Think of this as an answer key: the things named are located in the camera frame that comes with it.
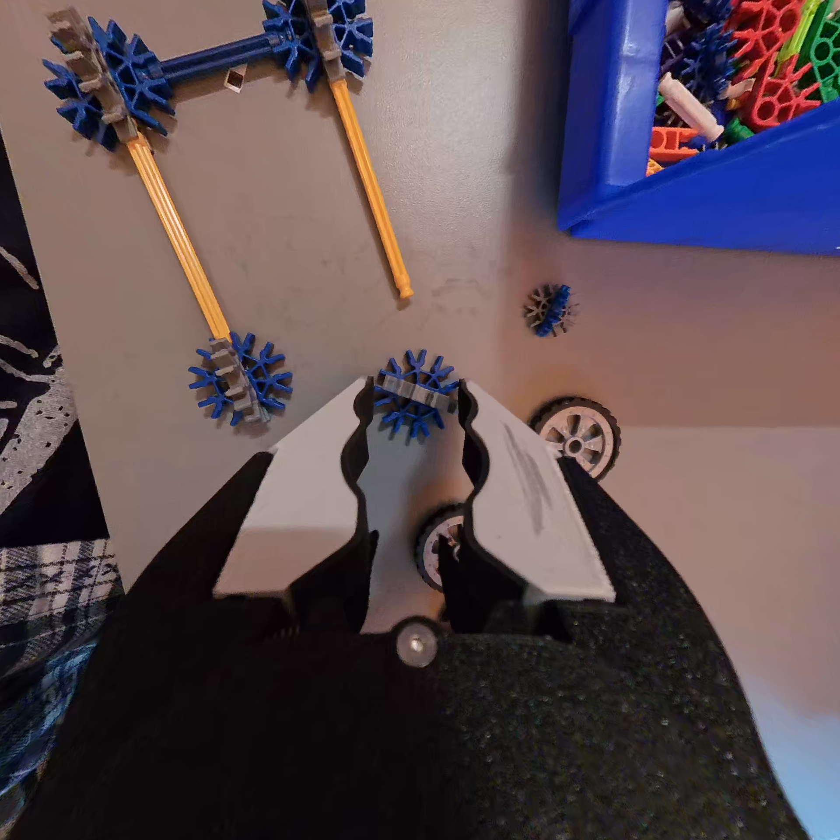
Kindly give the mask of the small blue grey connector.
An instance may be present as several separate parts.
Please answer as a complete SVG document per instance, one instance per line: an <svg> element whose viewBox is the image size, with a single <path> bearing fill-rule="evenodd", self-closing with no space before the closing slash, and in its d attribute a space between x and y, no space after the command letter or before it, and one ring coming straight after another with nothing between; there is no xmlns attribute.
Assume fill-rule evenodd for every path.
<svg viewBox="0 0 840 840"><path fill-rule="evenodd" d="M565 284L545 283L533 289L523 306L523 316L537 338L557 338L574 325L577 305L572 288Z"/></svg>

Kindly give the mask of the grey toy wheel black tyre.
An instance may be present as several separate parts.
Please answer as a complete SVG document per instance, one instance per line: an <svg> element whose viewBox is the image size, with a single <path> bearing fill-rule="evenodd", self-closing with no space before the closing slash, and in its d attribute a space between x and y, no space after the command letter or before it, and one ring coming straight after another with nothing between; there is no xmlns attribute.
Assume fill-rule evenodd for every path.
<svg viewBox="0 0 840 840"><path fill-rule="evenodd" d="M596 481L613 470L620 455L622 433L616 418L603 404L582 396L564 395L542 404L528 425L556 459L572 459Z"/></svg>
<svg viewBox="0 0 840 840"><path fill-rule="evenodd" d="M444 591L438 570L438 555L442 544L448 544L459 556L459 528L464 522L462 503L449 502L429 512L418 527L414 540L413 558L417 572L432 590Z"/></svg>

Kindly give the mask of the yellow plastic rod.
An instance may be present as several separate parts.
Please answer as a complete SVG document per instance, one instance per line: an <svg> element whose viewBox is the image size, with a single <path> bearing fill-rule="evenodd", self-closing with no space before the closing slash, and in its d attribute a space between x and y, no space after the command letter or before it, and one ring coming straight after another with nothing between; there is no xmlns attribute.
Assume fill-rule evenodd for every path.
<svg viewBox="0 0 840 840"><path fill-rule="evenodd" d="M371 155L354 110L349 86L343 78L331 81L329 86L339 111L339 116L364 187L364 192L368 198L385 257L392 272L395 288L400 299L408 299L414 294L412 282L407 273L403 255L397 243L392 220L387 211L382 189L380 188L371 161Z"/></svg>
<svg viewBox="0 0 840 840"><path fill-rule="evenodd" d="M129 155L171 243L186 281L214 340L228 340L230 328L216 299L214 289L198 258L184 223L176 210L165 180L154 159L149 141L138 133L126 144Z"/></svg>

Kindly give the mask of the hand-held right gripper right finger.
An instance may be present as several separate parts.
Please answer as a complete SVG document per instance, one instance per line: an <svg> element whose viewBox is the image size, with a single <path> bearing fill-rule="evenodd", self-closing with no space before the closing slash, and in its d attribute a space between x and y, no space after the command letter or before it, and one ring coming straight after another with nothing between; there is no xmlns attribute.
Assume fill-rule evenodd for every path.
<svg viewBox="0 0 840 840"><path fill-rule="evenodd" d="M466 550L478 553L521 591L524 604L613 604L616 592L545 442L477 383L459 385L464 454L478 471L465 503Z"/></svg>

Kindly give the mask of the blue plastic rod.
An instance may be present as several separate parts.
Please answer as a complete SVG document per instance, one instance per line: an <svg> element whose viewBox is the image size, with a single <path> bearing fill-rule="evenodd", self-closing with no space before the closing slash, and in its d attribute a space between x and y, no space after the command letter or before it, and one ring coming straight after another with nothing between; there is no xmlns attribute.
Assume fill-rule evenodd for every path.
<svg viewBox="0 0 840 840"><path fill-rule="evenodd" d="M255 35L184 56L156 62L150 70L154 79L163 79L170 86L202 78L222 70L270 58L278 43L272 35Z"/></svg>

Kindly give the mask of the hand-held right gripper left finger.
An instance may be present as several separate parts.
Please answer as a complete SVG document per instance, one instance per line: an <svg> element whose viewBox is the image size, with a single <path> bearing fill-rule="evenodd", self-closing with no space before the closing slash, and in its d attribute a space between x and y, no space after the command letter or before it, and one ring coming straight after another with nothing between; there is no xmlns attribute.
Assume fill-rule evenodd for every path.
<svg viewBox="0 0 840 840"><path fill-rule="evenodd" d="M213 594L278 595L368 532L373 379L361 377L283 437Z"/></svg>

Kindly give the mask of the person's plaid overshirt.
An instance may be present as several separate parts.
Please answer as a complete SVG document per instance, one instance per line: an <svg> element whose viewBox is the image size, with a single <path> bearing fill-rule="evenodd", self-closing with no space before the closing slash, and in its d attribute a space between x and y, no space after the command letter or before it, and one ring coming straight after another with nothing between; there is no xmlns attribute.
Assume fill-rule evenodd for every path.
<svg viewBox="0 0 840 840"><path fill-rule="evenodd" d="M109 538L2 550L2 837L39 781L122 594Z"/></svg>

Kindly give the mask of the pile of colourful construction pieces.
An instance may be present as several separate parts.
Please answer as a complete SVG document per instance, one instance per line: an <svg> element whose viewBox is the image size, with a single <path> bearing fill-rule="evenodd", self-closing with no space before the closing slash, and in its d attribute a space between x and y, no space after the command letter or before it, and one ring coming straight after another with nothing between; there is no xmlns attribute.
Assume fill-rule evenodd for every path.
<svg viewBox="0 0 840 840"><path fill-rule="evenodd" d="M839 97L838 2L668 2L646 176Z"/></svg>

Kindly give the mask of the grey snowflake connector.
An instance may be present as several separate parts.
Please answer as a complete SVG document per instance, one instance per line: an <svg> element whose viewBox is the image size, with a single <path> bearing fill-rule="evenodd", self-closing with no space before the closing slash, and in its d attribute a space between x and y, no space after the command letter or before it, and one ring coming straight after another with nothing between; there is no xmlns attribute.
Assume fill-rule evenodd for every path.
<svg viewBox="0 0 840 840"><path fill-rule="evenodd" d="M432 408L439 412L455 413L458 409L458 399L448 394L436 392L434 389L399 379L392 374L384 375L378 387L391 396L399 397L418 406Z"/></svg>

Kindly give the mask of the person's dark printed t-shirt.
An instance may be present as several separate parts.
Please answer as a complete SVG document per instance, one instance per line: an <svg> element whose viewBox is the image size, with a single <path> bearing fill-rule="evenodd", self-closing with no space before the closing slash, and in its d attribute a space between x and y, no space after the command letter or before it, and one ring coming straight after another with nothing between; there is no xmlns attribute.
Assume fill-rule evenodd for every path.
<svg viewBox="0 0 840 840"><path fill-rule="evenodd" d="M6 146L1 142L2 549L109 536Z"/></svg>

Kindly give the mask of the blue plastic bin with pieces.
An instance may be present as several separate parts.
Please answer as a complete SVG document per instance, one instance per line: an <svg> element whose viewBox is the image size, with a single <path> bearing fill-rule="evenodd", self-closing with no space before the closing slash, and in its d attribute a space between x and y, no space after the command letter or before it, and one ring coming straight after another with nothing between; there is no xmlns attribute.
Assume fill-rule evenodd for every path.
<svg viewBox="0 0 840 840"><path fill-rule="evenodd" d="M572 236L838 257L838 100L646 175L666 2L570 2L558 227Z"/></svg>

